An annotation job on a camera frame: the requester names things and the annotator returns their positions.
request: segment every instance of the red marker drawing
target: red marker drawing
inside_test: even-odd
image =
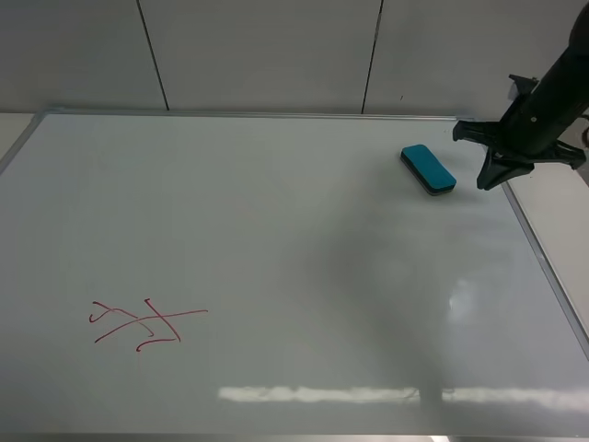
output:
[[[94,301],[92,304],[100,306],[102,308],[104,308],[106,311],[104,311],[100,316],[98,316],[97,318],[94,318],[94,315],[90,315],[90,317],[88,318],[88,320],[90,321],[90,323],[94,323],[97,322],[98,320],[100,320],[101,318],[104,318],[105,315],[107,315],[108,313],[111,313],[112,311],[117,312],[117,313],[121,313],[123,315],[126,315],[130,318],[133,318],[133,320],[130,320],[128,322],[125,322],[124,324],[120,325],[119,327],[115,327],[114,329],[112,329],[111,331],[109,331],[108,333],[103,334],[102,336],[98,337],[96,339],[96,341],[94,341],[94,343],[98,343],[99,341],[102,341],[104,338],[106,338],[107,336],[112,335],[114,332],[119,331],[120,329],[123,329],[131,324],[139,324],[141,325],[144,329],[146,329],[149,332],[149,338],[152,338],[155,336],[154,332],[147,327],[144,324],[144,321],[146,320],[157,320],[160,319],[162,321],[164,321],[166,323],[166,325],[169,327],[169,329],[172,331],[172,333],[174,333],[174,335],[176,336],[175,338],[160,338],[160,339],[150,339],[148,341],[144,341],[142,343],[140,343],[139,345],[137,345],[137,348],[135,348],[136,352],[141,352],[141,347],[143,347],[144,345],[147,345],[149,343],[169,343],[169,342],[173,342],[173,341],[178,341],[181,342],[181,338],[180,335],[178,333],[178,331],[174,328],[174,326],[169,322],[169,320],[167,320],[167,318],[174,318],[177,316],[185,316],[185,315],[192,315],[194,313],[206,313],[209,310],[190,310],[190,311],[183,311],[180,313],[172,313],[169,315],[162,315],[159,311],[156,310],[156,308],[151,304],[151,299],[145,299],[144,303],[147,304],[147,306],[155,313],[155,316],[144,316],[142,318],[139,318],[136,315],[133,315],[132,313],[129,313],[127,310],[123,310],[122,308],[110,308],[109,306],[106,306],[105,304],[102,304],[100,302]]]

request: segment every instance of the eraser felt pad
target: eraser felt pad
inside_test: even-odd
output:
[[[425,145],[403,148],[401,160],[431,195],[450,192],[456,186],[456,178]]]

